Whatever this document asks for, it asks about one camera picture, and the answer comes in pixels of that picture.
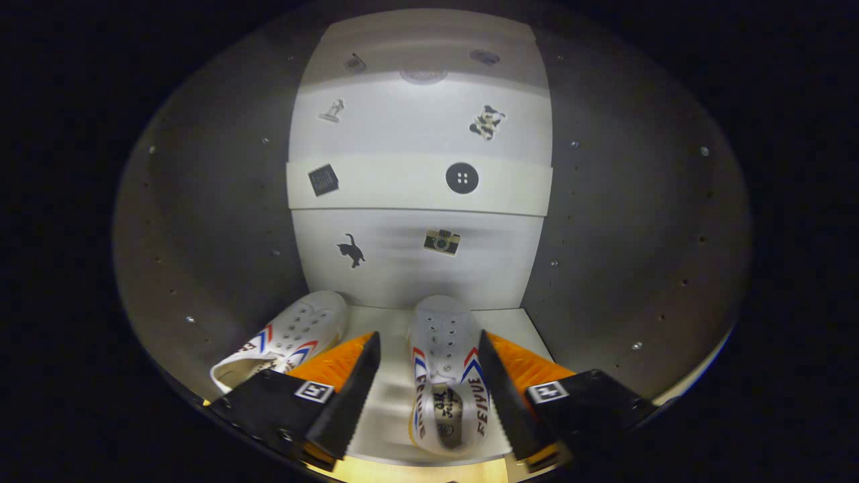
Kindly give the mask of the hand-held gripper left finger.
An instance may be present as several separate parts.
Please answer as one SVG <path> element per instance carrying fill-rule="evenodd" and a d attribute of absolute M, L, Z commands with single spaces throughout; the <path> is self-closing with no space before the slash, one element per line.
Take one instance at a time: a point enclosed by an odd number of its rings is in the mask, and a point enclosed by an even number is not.
<path fill-rule="evenodd" d="M 344 459 L 381 362 L 381 335 L 354 337 L 283 374 L 262 370 L 208 409 L 295 465 L 334 470 Z"/>

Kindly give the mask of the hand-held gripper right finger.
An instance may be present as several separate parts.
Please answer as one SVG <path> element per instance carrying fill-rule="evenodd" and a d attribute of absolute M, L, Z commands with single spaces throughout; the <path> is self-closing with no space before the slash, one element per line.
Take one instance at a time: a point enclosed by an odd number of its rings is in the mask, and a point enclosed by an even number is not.
<path fill-rule="evenodd" d="M 513 455 L 528 470 L 603 458 L 658 415 L 604 371 L 568 370 L 488 331 L 478 359 Z"/>

